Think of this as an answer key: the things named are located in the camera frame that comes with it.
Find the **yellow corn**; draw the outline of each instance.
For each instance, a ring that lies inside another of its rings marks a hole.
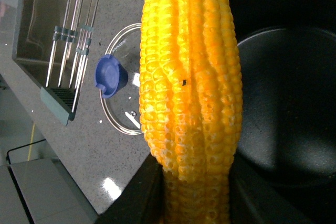
[[[140,120],[163,166],[165,223],[229,223],[241,75],[228,0],[145,0]]]

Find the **speckled countertop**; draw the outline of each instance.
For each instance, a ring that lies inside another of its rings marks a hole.
[[[98,59],[122,28],[141,21],[142,5],[143,0],[100,0],[76,117],[67,126],[41,102],[39,87],[12,60],[14,28],[0,36],[0,74],[99,214],[116,197],[106,184],[123,191],[149,153],[143,135],[128,136],[113,128],[93,84]]]

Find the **dish rack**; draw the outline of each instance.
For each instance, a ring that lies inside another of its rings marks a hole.
[[[62,26],[55,26],[52,49],[45,87],[41,87],[40,98],[63,125],[73,121],[79,94],[85,75],[93,33],[94,20],[99,0],[67,0]],[[56,49],[63,51],[60,72],[53,73]],[[71,77],[64,82],[67,65],[71,64]],[[56,87],[50,87],[52,74],[59,74]]]

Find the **stainless steel sink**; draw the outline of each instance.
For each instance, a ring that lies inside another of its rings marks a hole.
[[[67,0],[22,0],[16,17],[16,32],[14,38],[14,61],[36,82],[38,86],[45,86],[49,58],[53,43],[55,26],[61,26],[65,17]],[[90,11],[90,0],[83,0],[82,18]],[[71,2],[70,10],[75,7],[75,0]],[[49,86],[58,84],[60,65],[64,53],[65,41],[59,41],[56,49],[54,67]],[[71,48],[70,55],[74,55],[77,43]],[[67,61],[62,75],[62,86],[69,86],[73,57]]]
[[[64,124],[75,117],[98,0],[19,0],[13,60]]]

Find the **blue lid knob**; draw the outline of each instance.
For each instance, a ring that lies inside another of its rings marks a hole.
[[[127,71],[113,55],[104,55],[96,66],[95,85],[103,98],[110,98],[128,82]]]

